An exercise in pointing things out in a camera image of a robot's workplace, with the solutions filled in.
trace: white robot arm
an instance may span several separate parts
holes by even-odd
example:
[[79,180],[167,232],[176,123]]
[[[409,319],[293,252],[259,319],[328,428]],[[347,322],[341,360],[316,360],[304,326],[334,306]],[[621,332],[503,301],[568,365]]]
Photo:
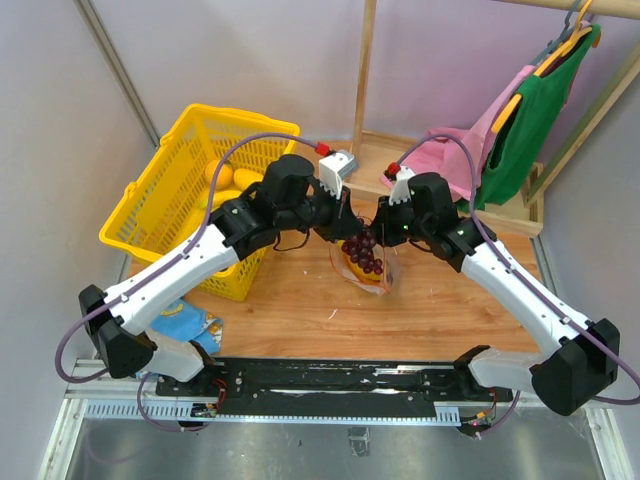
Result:
[[[87,327],[109,373],[118,378],[144,369],[173,377],[194,394],[211,385],[215,366],[199,345],[159,335],[148,328],[151,321],[168,303],[208,276],[274,243],[282,230],[314,229],[327,241],[359,233],[363,227],[351,210],[350,192],[342,184],[353,160],[346,152],[325,158],[318,181],[310,162],[285,155],[269,166],[262,182],[211,214],[204,233],[188,254],[181,252],[193,236],[143,272],[104,292],[95,286],[85,289],[80,294],[85,314],[120,298]],[[308,196],[310,185],[314,193]],[[564,305],[485,227],[493,240],[489,245],[471,219],[458,217],[448,185],[439,175],[414,176],[402,167],[391,196],[380,198],[370,228],[383,246],[424,242],[434,255],[498,299],[538,344],[538,354],[479,346],[462,355],[454,367],[465,388],[506,387],[535,392],[549,408],[569,415],[615,381],[617,365],[569,327],[567,319],[559,318],[547,303],[562,307],[573,322],[616,353],[617,329],[606,319],[593,323]],[[510,269],[500,262],[493,247],[509,259]],[[169,271],[145,282],[151,273],[180,255],[182,258]],[[547,303],[526,288],[516,272],[543,292]],[[127,297],[125,292],[138,283],[144,285]]]

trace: wooden floor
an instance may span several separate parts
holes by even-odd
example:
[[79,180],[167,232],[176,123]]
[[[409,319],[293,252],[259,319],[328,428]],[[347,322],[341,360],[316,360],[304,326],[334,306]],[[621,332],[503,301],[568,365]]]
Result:
[[[374,205],[354,202],[354,211],[372,217]],[[500,239],[537,276],[529,239]],[[288,234],[281,248],[301,240]],[[329,246],[314,234],[303,249],[270,250],[245,302],[199,290],[186,300],[224,319],[223,355],[452,360],[480,344],[537,350],[493,297],[447,263],[409,245],[397,253],[400,282],[382,297],[340,277],[329,262]]]

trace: yellow basket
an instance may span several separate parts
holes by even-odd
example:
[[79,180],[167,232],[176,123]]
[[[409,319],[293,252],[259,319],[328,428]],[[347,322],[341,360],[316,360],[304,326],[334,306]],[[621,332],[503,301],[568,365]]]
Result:
[[[150,265],[171,251],[172,242],[199,194],[207,188],[204,169],[236,142],[260,132],[299,135],[300,128],[257,113],[233,108],[190,105],[160,140],[160,148],[137,182],[124,196],[100,230],[100,240]],[[264,138],[238,149],[230,158],[233,168],[264,173],[267,165],[295,142]],[[242,262],[219,272],[199,287],[207,292],[242,301],[264,257],[261,249]]]

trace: red grapes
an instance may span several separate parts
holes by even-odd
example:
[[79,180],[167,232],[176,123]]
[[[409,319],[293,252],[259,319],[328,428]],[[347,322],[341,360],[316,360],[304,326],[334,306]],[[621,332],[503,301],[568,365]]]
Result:
[[365,230],[345,240],[341,249],[349,257],[349,261],[361,268],[365,274],[382,275],[383,261],[375,258],[373,254],[375,246],[376,239],[373,232]]

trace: green cloth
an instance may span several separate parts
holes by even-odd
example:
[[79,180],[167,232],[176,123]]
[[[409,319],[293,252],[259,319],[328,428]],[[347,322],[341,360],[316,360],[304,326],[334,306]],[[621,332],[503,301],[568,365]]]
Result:
[[[545,77],[531,75],[515,91],[522,99],[496,136],[482,173],[482,185],[476,194],[476,208],[484,209],[486,203],[502,205],[524,184],[553,122],[569,97],[580,62],[598,38],[600,26],[592,25],[592,28],[553,72]],[[469,210],[467,201],[458,202],[458,207]]]

